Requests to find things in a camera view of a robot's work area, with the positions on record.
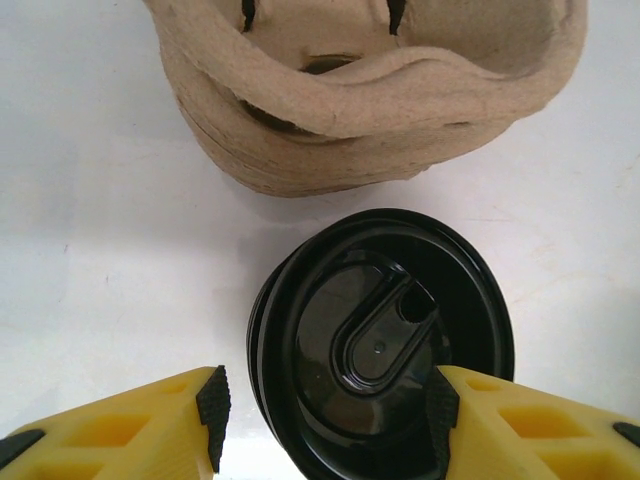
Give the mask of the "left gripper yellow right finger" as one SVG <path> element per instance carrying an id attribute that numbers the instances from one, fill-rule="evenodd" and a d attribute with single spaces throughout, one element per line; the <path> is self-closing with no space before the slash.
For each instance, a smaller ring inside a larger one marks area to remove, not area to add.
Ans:
<path id="1" fill-rule="evenodd" d="M 639 423 L 517 383 L 438 366 L 426 415 L 442 479 L 636 479 Z"/>

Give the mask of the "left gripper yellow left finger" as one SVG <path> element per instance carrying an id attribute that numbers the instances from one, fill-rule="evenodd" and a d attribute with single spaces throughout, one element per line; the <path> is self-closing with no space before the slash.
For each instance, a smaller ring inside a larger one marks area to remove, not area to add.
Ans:
<path id="1" fill-rule="evenodd" d="M 4 479 L 211 479 L 231 398 L 201 367 L 43 418 L 1 440 Z"/>

